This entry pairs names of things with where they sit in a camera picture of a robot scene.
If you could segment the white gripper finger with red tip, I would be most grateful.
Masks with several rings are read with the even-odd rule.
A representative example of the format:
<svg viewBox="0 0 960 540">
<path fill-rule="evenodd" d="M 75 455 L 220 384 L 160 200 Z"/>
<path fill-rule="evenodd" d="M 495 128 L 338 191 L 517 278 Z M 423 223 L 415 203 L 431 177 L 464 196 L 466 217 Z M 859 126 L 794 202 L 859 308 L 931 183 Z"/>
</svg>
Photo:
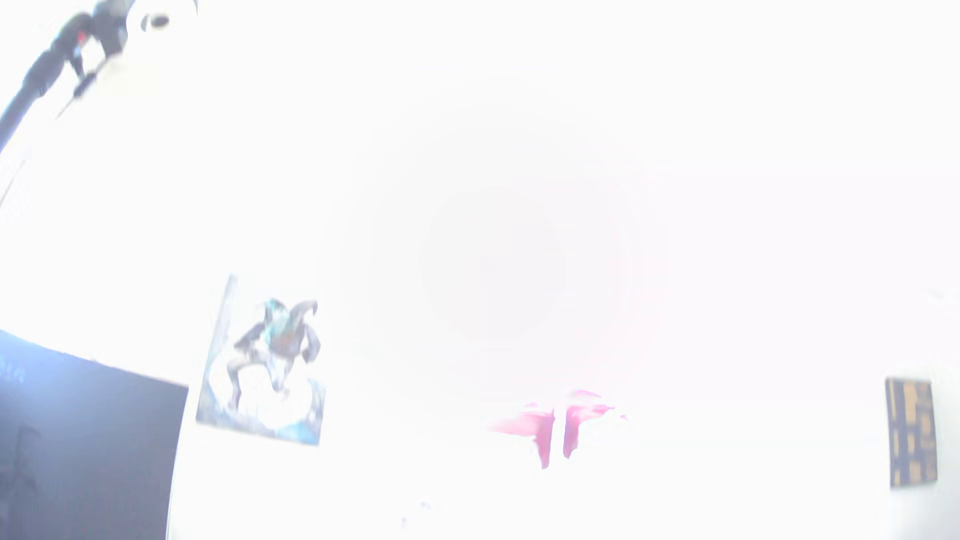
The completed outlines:
<svg viewBox="0 0 960 540">
<path fill-rule="evenodd" d="M 527 449 L 534 452 L 539 469 L 546 470 L 551 460 L 551 441 L 555 421 L 554 409 L 527 404 L 522 409 L 492 422 L 487 429 L 499 436 L 509 436 L 523 441 Z"/>
<path fill-rule="evenodd" d="M 578 450 L 614 437 L 624 424 L 625 412 L 616 403 L 593 391 L 575 391 L 564 410 L 562 456 L 571 460 Z"/>
</svg>

